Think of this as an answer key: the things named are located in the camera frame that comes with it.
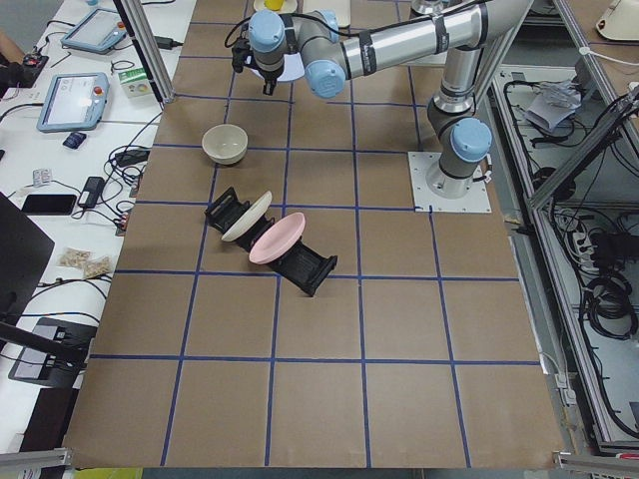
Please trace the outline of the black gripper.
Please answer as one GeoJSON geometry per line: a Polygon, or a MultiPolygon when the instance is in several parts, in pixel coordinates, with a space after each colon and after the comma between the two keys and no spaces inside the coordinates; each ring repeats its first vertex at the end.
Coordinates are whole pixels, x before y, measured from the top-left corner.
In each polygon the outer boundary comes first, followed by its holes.
{"type": "Polygon", "coordinates": [[[258,69],[258,73],[264,79],[263,94],[272,96],[278,84],[278,78],[283,74],[284,66],[279,66],[274,70],[258,69]]]}

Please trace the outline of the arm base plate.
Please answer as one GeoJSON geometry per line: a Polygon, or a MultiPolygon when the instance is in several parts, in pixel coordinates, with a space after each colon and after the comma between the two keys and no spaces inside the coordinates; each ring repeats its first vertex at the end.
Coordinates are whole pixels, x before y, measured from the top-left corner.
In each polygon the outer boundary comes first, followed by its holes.
{"type": "Polygon", "coordinates": [[[467,179],[448,177],[439,167],[439,152],[408,152],[413,208],[422,213],[491,214],[490,177],[481,163],[467,179]]]}

